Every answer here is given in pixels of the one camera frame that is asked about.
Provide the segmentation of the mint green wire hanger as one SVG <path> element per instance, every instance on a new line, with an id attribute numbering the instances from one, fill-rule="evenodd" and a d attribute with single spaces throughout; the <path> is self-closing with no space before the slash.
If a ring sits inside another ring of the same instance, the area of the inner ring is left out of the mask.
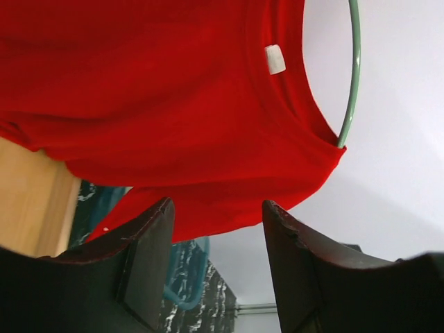
<path id="1" fill-rule="evenodd" d="M 359 5 L 357 0 L 349 0 L 348 5 L 350 9 L 350 21 L 352 30 L 352 72 L 348 104 L 345 111 L 341 131 L 338 137 L 337 146 L 339 148 L 345 147 L 345 141 L 348 137 L 352 121 L 354 119 L 361 73 L 361 24 Z"/>

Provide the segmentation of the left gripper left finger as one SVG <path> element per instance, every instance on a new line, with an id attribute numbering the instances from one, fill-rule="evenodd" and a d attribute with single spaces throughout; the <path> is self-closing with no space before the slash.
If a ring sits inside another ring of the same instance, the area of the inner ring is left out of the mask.
<path id="1" fill-rule="evenodd" d="M 2 248 L 1 331 L 156 331 L 174 218 L 164 198 L 57 257 Z"/>

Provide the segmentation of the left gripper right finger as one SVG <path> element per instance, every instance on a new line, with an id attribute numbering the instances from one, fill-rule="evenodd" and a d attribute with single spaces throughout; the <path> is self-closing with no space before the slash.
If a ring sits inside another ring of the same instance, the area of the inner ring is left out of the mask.
<path id="1" fill-rule="evenodd" d="M 442 332 L 443 254 L 390 262 L 266 200 L 262 218 L 283 332 Z"/>

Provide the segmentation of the red t shirt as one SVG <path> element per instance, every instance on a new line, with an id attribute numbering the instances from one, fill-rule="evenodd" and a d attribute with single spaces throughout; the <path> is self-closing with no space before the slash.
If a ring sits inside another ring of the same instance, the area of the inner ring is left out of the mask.
<path id="1" fill-rule="evenodd" d="M 311 94 L 303 1 L 2 1 L 1 136 L 129 192 L 98 238 L 164 197 L 173 240 L 258 224 L 343 149 Z"/>

